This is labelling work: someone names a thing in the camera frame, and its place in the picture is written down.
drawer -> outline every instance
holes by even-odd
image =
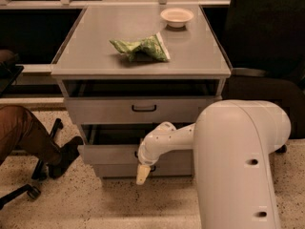
[[[212,96],[219,79],[92,79],[63,80],[69,97]]]
[[[137,145],[88,145],[78,149],[84,163],[92,165],[97,177],[136,177]],[[192,175],[193,150],[177,150],[162,155],[149,177]]]
[[[74,124],[195,122],[213,97],[169,99],[66,99]]]
[[[81,125],[86,144],[90,145],[139,145],[145,136],[160,123]],[[190,123],[173,123],[176,129]]]

drawer front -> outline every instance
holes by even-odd
[[[195,122],[214,98],[65,100],[74,124]]]
[[[92,165],[98,177],[136,177],[137,145],[79,146],[84,163]],[[153,176],[192,176],[193,150],[177,150],[162,155],[152,167]]]

brown pants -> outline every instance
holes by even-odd
[[[19,146],[49,164],[57,164],[61,155],[43,124],[24,107],[0,109],[0,165]]]

small bowl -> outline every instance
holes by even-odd
[[[160,15],[170,27],[174,28],[184,27],[187,22],[193,19],[191,11],[180,8],[163,10]]]

person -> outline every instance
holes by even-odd
[[[49,177],[59,178],[78,158],[77,146],[82,144],[77,135],[60,148],[30,110],[13,105],[0,108],[0,166],[19,146],[47,164]]]

